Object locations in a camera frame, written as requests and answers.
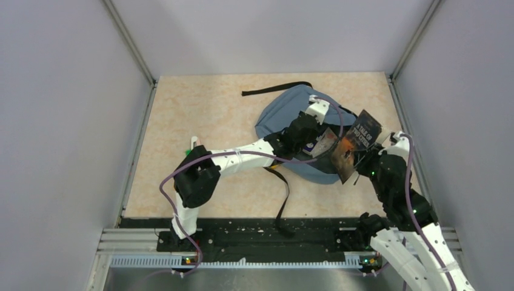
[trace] blue backpack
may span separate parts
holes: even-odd
[[[262,111],[257,123],[255,124],[255,132],[259,138],[263,138],[270,133],[279,132],[285,127],[288,127],[291,121],[298,117],[300,111],[305,111],[309,106],[309,96],[316,95],[329,99],[337,103],[331,97],[316,91],[308,82],[293,82],[274,87],[269,87],[261,90],[242,92],[242,96],[262,94],[268,92],[275,92],[285,90],[273,102],[271,102]],[[348,109],[339,106],[342,110],[343,128],[344,132],[348,131],[357,119],[357,115]],[[329,108],[325,116],[322,129],[319,132],[321,136],[326,128],[330,127],[334,133],[339,133],[341,126],[340,118],[334,108]],[[307,160],[312,159],[312,156],[307,153],[299,153],[294,159]],[[316,162],[310,164],[291,164],[285,163],[284,167],[295,172],[302,178],[318,184],[333,184],[339,181],[339,176],[335,167],[330,162],[330,153],[323,153],[318,157]]]

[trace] white zip tie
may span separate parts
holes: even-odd
[[[239,148],[235,148],[235,149],[234,149],[234,152],[236,153],[236,156],[238,157],[238,160],[239,160],[238,164],[236,165],[236,170],[234,171],[234,173],[237,173],[237,172],[238,172],[238,170],[239,170],[239,167],[240,167],[240,166],[241,166],[241,164],[242,164],[241,149],[239,149]]]
[[[444,268],[427,268],[427,271],[430,273],[448,273],[456,269],[459,269],[459,263],[457,261],[453,261]]]
[[[318,99],[318,95],[311,94],[309,95],[309,101],[312,103],[319,103],[321,100]]]
[[[182,221],[182,218],[180,218],[180,216],[178,216],[178,214],[176,214],[175,212],[173,212],[173,217],[176,218],[175,219],[175,223],[178,223],[179,221]]]

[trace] white wall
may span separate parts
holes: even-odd
[[[513,12],[513,1],[446,1],[398,81],[477,290],[513,290]]]
[[[149,92],[100,1],[0,1],[0,290],[84,290]]]
[[[114,0],[161,75],[392,72],[431,0]]]

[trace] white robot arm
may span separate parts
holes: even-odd
[[[432,207],[424,197],[410,189],[412,212],[421,225],[421,233],[416,230],[409,215],[403,183],[407,174],[409,140],[402,132],[393,135],[391,140],[394,145],[375,149],[378,154],[370,153],[358,171],[370,178],[389,221],[402,231],[405,239],[416,250],[419,260],[407,251],[386,222],[379,222],[382,218],[378,215],[362,216],[363,223],[358,231],[368,234],[369,245],[395,268],[412,290],[474,290],[448,248]],[[444,267],[441,267],[436,256]]]

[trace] cable tie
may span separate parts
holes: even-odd
[[[321,99],[318,98],[318,95],[311,94],[309,95],[309,101],[312,103],[319,103]]]
[[[239,160],[239,162],[236,165],[236,170],[234,171],[234,173],[237,173],[239,171],[239,168],[240,168],[241,164],[242,164],[241,149],[235,148],[234,152],[236,153],[236,156],[238,157],[238,160]]]
[[[444,268],[427,268],[430,273],[448,273],[453,270],[459,269],[459,263],[457,261],[453,261],[450,264],[446,265]]]

